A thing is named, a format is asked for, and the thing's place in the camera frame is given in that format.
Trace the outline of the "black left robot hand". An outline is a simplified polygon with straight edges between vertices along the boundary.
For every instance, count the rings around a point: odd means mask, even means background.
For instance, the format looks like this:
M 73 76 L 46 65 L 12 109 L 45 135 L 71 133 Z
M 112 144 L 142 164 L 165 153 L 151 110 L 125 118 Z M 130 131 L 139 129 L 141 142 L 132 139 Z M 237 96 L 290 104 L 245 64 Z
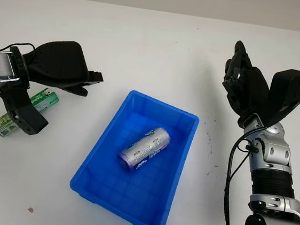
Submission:
M 100 72 L 88 70 L 82 47 L 75 41 L 44 43 L 23 57 L 30 81 L 71 94 L 85 97 L 86 86 L 104 81 Z

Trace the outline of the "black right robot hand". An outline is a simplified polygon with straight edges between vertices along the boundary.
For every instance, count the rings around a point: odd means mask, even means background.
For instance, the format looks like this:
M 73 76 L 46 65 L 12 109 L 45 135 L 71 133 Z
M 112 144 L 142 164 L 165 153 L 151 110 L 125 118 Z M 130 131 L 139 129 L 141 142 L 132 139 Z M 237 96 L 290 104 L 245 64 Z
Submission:
M 232 110 L 239 116 L 238 126 L 244 128 L 254 115 L 261 115 L 269 88 L 257 67 L 253 66 L 241 41 L 234 46 L 234 55 L 225 63 L 223 86 Z

